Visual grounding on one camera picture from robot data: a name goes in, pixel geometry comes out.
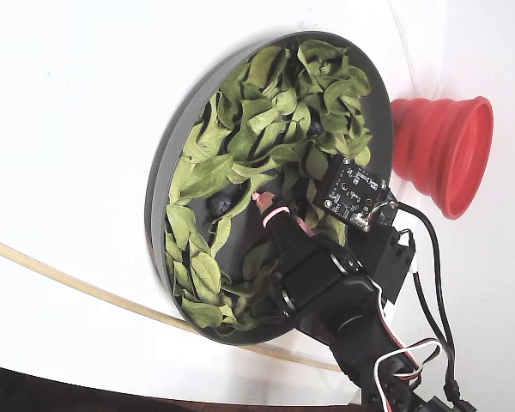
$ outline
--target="dark floor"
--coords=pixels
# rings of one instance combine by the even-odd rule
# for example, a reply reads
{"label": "dark floor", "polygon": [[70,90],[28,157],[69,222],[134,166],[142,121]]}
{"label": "dark floor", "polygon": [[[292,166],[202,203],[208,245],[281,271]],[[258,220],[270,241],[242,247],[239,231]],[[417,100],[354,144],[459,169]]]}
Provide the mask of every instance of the dark floor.
{"label": "dark floor", "polygon": [[361,407],[264,407],[136,397],[35,378],[0,368],[0,412],[357,412]]}

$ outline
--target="black cable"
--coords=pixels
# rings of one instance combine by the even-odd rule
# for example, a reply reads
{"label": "black cable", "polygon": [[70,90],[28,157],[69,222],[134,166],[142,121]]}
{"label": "black cable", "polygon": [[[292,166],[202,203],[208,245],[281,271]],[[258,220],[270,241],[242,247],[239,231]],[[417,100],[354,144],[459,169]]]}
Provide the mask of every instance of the black cable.
{"label": "black cable", "polygon": [[[429,221],[429,219],[422,213],[420,210],[413,208],[412,206],[408,206],[405,203],[399,203],[398,207],[400,210],[410,213],[411,215],[416,216],[420,221],[426,226],[427,231],[429,232],[429,236],[431,237],[431,243],[433,244],[433,265],[435,271],[435,288],[437,292],[437,304],[439,306],[439,314],[441,318],[441,322],[443,324],[443,328],[445,330],[445,335],[440,330],[439,325],[435,321],[433,314],[429,310],[429,305],[427,304],[425,294],[423,293],[423,289],[421,288],[420,282],[420,273],[416,271],[414,275],[414,284],[415,290],[418,294],[418,299],[420,301],[421,309],[426,316],[427,322],[433,329],[433,332],[443,349],[446,352],[446,356],[448,357],[448,364],[446,366],[446,374],[445,374],[445,386],[443,387],[446,395],[446,399],[449,402],[454,403],[454,406],[458,406],[461,402],[464,402],[460,399],[460,390],[457,384],[456,378],[454,376],[454,364],[455,364],[455,352],[454,352],[454,340],[452,338],[452,333],[450,329],[450,325],[448,324],[448,317],[446,316],[445,310],[445,302],[443,301],[443,291],[440,279],[440,250],[439,250],[439,240],[437,239],[437,234],[435,233],[435,229],[433,225]],[[409,246],[413,252],[415,252],[415,241],[414,235],[409,230]]]}
{"label": "black cable", "polygon": [[443,329],[445,330],[446,341],[448,343],[448,346],[452,349],[452,353],[456,354],[456,350],[454,349],[454,338],[452,337],[452,331],[448,323],[448,317],[446,316],[445,302],[443,299],[443,289],[440,277],[440,250],[437,234],[435,233],[435,229],[433,228],[433,225],[431,224],[427,216],[420,212],[420,210],[413,208],[408,204],[400,202],[398,203],[398,208],[420,219],[420,221],[426,227],[429,233],[429,237],[431,238],[431,243],[433,244],[433,267],[435,272],[435,289],[437,294],[437,306],[439,307],[440,321],[443,324]]}
{"label": "black cable", "polygon": [[440,330],[439,325],[437,324],[437,322],[433,318],[431,311],[429,310],[429,305],[426,302],[426,297],[423,293],[423,289],[421,288],[420,273],[416,271],[413,275],[414,275],[415,291],[418,293],[418,299],[420,300],[421,309],[423,310],[423,313],[425,314],[427,322],[431,326],[431,329],[433,329],[433,333],[439,340],[440,344],[443,347],[443,350],[446,352],[446,356],[448,357],[448,365],[446,366],[445,382],[446,383],[452,382],[455,380],[455,378],[454,378],[454,352],[452,352],[452,349],[448,346],[448,343],[446,342],[443,332]]}

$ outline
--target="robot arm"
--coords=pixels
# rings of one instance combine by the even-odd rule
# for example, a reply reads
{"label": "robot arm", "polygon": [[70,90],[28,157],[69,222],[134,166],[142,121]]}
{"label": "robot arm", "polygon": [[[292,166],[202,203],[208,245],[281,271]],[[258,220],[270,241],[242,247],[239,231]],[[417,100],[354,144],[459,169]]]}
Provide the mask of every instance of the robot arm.
{"label": "robot arm", "polygon": [[342,371],[362,389],[366,410],[476,411],[459,400],[459,392],[453,409],[436,397],[426,403],[414,393],[421,367],[410,352],[433,346],[432,358],[441,347],[450,348],[435,339],[405,348],[385,322],[383,306],[388,299],[394,303],[415,253],[413,241],[398,244],[401,234],[392,219],[369,221],[372,214],[360,215],[359,223],[367,229],[357,223],[360,227],[341,247],[324,234],[313,234],[280,197],[265,192],[253,200],[279,252],[276,300],[294,318],[297,330],[330,347]]}

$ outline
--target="gray bowl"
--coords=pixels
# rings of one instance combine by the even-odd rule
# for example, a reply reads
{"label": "gray bowl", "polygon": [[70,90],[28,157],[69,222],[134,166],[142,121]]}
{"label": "gray bowl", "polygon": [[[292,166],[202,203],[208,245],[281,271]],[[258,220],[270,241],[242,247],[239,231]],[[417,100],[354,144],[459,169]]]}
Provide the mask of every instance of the gray bowl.
{"label": "gray bowl", "polygon": [[[262,41],[255,45],[247,46],[243,50],[237,51],[232,56],[225,58],[195,85],[179,106],[179,109],[174,113],[162,137],[156,155],[154,156],[145,199],[145,232],[148,250],[154,268],[162,284],[172,296],[179,311],[195,330],[217,342],[232,345],[265,342],[293,329],[294,323],[291,319],[287,318],[282,324],[262,324],[255,329],[236,331],[231,336],[224,337],[217,335],[210,328],[199,328],[192,323],[190,318],[185,316],[179,302],[172,295],[172,286],[170,285],[166,269],[164,226],[167,193],[181,150],[191,131],[192,125],[212,94],[217,91],[227,75],[261,48],[272,44],[286,46],[294,42],[295,39],[300,42],[306,39],[321,39],[332,45],[349,47],[349,62],[359,67],[367,74],[372,90],[372,92],[361,101],[362,111],[367,120],[367,126],[373,134],[373,139],[369,144],[372,159],[367,165],[367,170],[371,173],[378,174],[382,179],[385,179],[386,182],[389,182],[391,175],[393,131],[389,96],[385,90],[381,76],[372,61],[361,49],[342,37],[325,32],[299,32],[288,34],[277,39]],[[279,179],[275,179],[269,182],[264,189],[279,192],[280,183],[278,180]],[[207,211],[204,200],[196,199],[190,203],[190,206],[197,217],[197,228],[199,232],[207,239],[209,235],[205,227]],[[242,257],[266,235],[267,233],[260,224],[257,208],[249,206],[243,213],[233,219],[233,228],[229,240],[218,252],[216,259],[221,268],[232,276],[234,283],[242,282],[242,279],[235,275],[239,273]]]}

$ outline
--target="red collapsible cup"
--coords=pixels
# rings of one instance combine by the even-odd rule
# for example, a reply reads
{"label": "red collapsible cup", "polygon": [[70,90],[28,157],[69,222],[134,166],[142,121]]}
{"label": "red collapsible cup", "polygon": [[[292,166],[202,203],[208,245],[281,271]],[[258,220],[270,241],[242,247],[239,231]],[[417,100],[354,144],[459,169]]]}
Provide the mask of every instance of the red collapsible cup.
{"label": "red collapsible cup", "polygon": [[431,196],[445,217],[470,206],[487,166],[493,114],[484,97],[473,100],[394,100],[393,169]]}

